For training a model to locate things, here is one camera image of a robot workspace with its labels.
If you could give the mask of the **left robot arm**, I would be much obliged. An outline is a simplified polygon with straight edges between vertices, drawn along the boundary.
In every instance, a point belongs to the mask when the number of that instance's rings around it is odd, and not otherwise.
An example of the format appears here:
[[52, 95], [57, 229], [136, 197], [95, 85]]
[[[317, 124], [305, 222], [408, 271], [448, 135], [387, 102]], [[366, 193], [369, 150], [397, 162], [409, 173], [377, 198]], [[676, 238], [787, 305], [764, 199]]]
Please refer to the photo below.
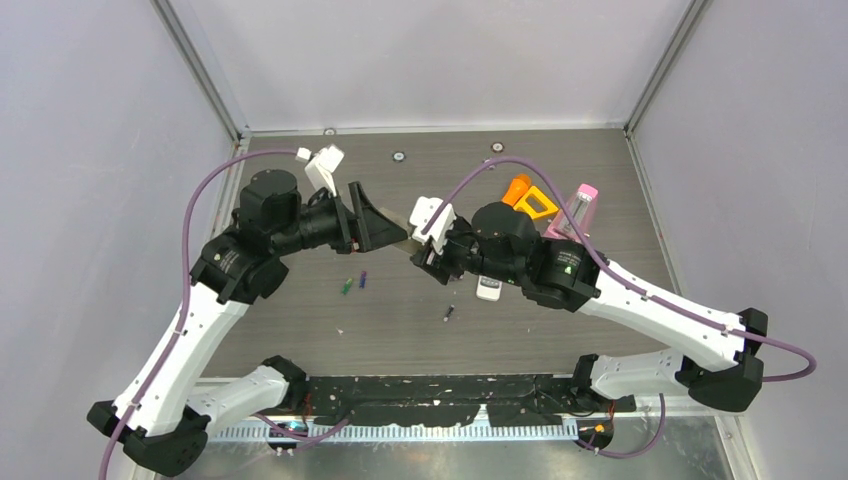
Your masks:
[[182, 302], [137, 379], [117, 398], [95, 403], [88, 421], [121, 444], [138, 466], [182, 474], [223, 429], [266, 409], [304, 409], [307, 374], [281, 356], [207, 394], [194, 385], [232, 327], [284, 282], [284, 257], [328, 246], [365, 253], [406, 240], [403, 222], [378, 210], [359, 183], [343, 201], [327, 189], [303, 200], [296, 177], [265, 170], [241, 190], [232, 223], [210, 240], [188, 274]]

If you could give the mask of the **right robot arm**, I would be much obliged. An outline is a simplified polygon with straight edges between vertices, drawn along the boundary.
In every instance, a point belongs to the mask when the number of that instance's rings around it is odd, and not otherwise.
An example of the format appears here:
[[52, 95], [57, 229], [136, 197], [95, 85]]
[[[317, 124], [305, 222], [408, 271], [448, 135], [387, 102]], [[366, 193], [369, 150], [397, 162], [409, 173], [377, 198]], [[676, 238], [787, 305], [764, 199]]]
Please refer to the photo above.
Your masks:
[[409, 222], [420, 246], [412, 262], [442, 284], [463, 273], [488, 277], [540, 306], [611, 320], [664, 344], [646, 354], [581, 356], [570, 392], [584, 410], [665, 394], [738, 413], [761, 391], [760, 344], [744, 336], [766, 333], [763, 312], [721, 312], [677, 295], [661, 303], [664, 289], [605, 257], [593, 259], [578, 242], [542, 236], [530, 216], [501, 202], [465, 220], [440, 199], [421, 197]]

